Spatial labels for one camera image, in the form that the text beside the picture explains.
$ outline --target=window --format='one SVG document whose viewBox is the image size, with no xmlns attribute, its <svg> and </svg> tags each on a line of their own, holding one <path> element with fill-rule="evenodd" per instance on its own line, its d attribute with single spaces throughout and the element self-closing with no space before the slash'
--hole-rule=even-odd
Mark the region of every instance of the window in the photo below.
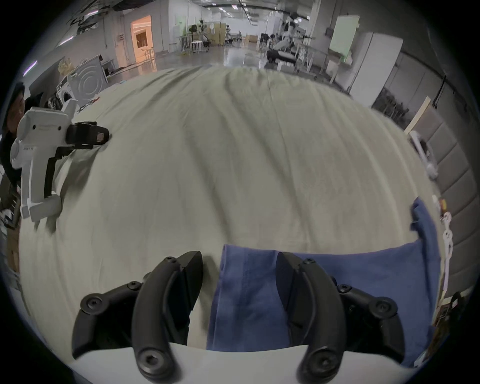
<svg viewBox="0 0 480 384">
<path fill-rule="evenodd" d="M 147 43 L 147 32 L 143 31 L 136 35 L 137 37 L 137 48 L 146 47 Z"/>
</svg>

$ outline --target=whiteboard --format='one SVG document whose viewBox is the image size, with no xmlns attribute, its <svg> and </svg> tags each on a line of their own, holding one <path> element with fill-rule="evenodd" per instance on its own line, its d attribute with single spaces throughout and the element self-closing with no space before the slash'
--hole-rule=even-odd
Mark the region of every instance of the whiteboard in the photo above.
<svg viewBox="0 0 480 384">
<path fill-rule="evenodd" d="M 352 46 L 353 37 L 359 25 L 360 16 L 338 16 L 333 30 L 330 49 L 346 57 Z"/>
</svg>

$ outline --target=doorway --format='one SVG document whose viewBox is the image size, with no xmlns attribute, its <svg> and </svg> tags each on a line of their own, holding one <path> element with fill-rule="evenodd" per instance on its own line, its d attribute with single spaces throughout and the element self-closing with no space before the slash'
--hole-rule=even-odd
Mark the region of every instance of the doorway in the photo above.
<svg viewBox="0 0 480 384">
<path fill-rule="evenodd" d="M 143 17 L 131 23 L 133 51 L 135 61 L 142 61 L 155 58 L 152 38 L 152 18 Z"/>
</svg>

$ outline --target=blue cloth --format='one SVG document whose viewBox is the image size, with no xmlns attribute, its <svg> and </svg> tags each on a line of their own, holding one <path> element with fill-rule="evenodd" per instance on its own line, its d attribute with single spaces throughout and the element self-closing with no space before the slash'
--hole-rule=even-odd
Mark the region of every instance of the blue cloth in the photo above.
<svg viewBox="0 0 480 384">
<path fill-rule="evenodd" d="M 420 198 L 412 206 L 419 239 L 398 248 L 348 255 L 295 253 L 313 258 L 338 284 L 395 300 L 405 335 L 403 365 L 411 366 L 430 343 L 440 276 L 435 224 Z M 287 317 L 278 297 L 278 251 L 223 248 L 212 303 L 207 349 L 230 352 L 287 348 Z"/>
</svg>

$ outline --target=shiny floor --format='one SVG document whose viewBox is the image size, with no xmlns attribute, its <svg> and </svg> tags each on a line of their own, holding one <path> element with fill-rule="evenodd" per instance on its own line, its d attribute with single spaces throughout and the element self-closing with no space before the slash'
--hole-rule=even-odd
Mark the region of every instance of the shiny floor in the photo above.
<svg viewBox="0 0 480 384">
<path fill-rule="evenodd" d="M 264 53 L 256 50 L 256 44 L 249 43 L 244 46 L 211 47 L 208 52 L 201 53 L 166 53 L 157 56 L 153 61 L 133 65 L 108 77 L 109 84 L 120 83 L 133 77 L 157 72 L 168 68 L 181 68 L 190 66 L 224 66 L 224 67 L 255 67 L 275 69 L 276 65 L 269 64 Z M 312 68 L 317 74 L 316 81 L 328 84 L 330 80 L 321 76 L 317 68 Z"/>
</svg>

